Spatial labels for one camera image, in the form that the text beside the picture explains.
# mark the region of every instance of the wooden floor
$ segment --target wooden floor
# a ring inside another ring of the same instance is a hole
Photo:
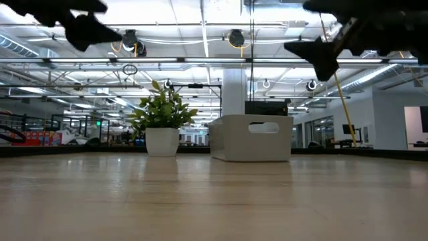
[[[0,159],[0,240],[428,240],[428,164],[225,163],[88,153]]]

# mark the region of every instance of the white storage bin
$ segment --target white storage bin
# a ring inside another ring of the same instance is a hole
[[[224,161],[288,161],[293,117],[233,114],[209,123],[211,156]]]

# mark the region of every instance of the white pillar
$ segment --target white pillar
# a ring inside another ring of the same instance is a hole
[[[223,115],[245,114],[247,76],[242,69],[223,71]]]

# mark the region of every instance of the white flower pot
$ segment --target white flower pot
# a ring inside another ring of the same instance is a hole
[[[146,147],[151,157],[174,157],[179,148],[180,132],[173,128],[147,128]]]

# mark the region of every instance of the potted plant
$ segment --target potted plant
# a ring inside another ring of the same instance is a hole
[[[178,128],[194,123],[191,117],[198,110],[188,110],[189,104],[183,104],[180,95],[170,88],[162,88],[156,81],[152,85],[154,96],[141,98],[140,109],[131,114],[132,138],[146,136],[149,156],[172,157],[179,147]]]

